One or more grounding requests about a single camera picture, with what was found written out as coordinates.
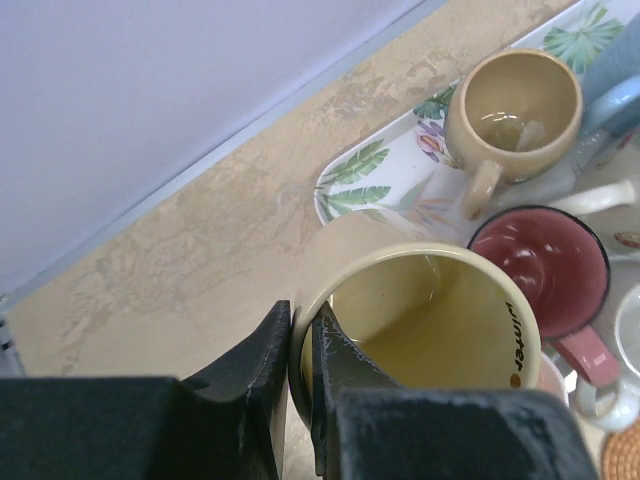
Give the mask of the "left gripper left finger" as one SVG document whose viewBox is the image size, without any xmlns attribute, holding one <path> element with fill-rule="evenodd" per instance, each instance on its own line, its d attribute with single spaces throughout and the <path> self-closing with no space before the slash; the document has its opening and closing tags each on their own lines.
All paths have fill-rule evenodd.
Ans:
<svg viewBox="0 0 640 480">
<path fill-rule="evenodd" d="M 195 374 L 1 383 L 5 479 L 278 479 L 290 304 Z"/>
</svg>

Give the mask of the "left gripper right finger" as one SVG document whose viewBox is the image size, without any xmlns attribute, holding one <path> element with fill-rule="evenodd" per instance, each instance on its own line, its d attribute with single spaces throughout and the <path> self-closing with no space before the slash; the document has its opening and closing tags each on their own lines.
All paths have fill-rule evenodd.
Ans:
<svg viewBox="0 0 640 480">
<path fill-rule="evenodd" d="M 323 479 L 595 479 L 569 411 L 537 391 L 412 390 L 322 305 L 311 323 L 311 437 Z"/>
</svg>

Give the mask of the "yellow mug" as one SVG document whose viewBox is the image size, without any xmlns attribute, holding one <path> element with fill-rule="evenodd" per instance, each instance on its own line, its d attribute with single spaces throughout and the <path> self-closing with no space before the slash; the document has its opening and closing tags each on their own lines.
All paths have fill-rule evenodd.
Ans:
<svg viewBox="0 0 640 480">
<path fill-rule="evenodd" d="M 537 321 L 499 267 L 386 209 L 337 217 L 298 266 L 289 385 L 312 413 L 311 323 L 323 306 L 357 349 L 401 385 L 532 389 L 541 363 Z"/>
</svg>

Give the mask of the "woven rattan coaster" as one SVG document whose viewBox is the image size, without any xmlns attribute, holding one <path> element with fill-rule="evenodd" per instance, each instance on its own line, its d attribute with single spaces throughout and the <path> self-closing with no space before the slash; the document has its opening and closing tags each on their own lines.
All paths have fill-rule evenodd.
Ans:
<svg viewBox="0 0 640 480">
<path fill-rule="evenodd" d="M 640 424 L 610 434 L 602 448 L 600 473 L 603 480 L 639 480 Z"/>
</svg>

